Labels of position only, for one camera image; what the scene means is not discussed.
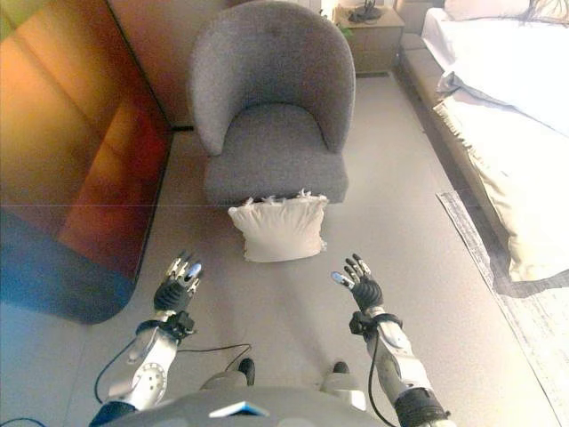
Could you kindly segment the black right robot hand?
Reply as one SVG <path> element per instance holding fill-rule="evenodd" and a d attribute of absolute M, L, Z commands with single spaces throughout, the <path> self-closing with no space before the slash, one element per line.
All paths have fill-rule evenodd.
<path fill-rule="evenodd" d="M 345 259 L 345 263 L 343 273 L 331 273 L 332 280 L 352 293 L 363 313 L 380 307 L 383 304 L 382 291 L 366 262 L 359 255 L 352 254 L 351 258 Z"/>

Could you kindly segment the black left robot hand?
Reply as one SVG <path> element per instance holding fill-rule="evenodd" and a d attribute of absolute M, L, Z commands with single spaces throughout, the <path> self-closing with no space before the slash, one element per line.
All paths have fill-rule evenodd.
<path fill-rule="evenodd" d="M 154 295 L 155 310 L 179 312 L 188 307 L 203 274 L 203 264 L 183 251 L 172 260 Z"/>

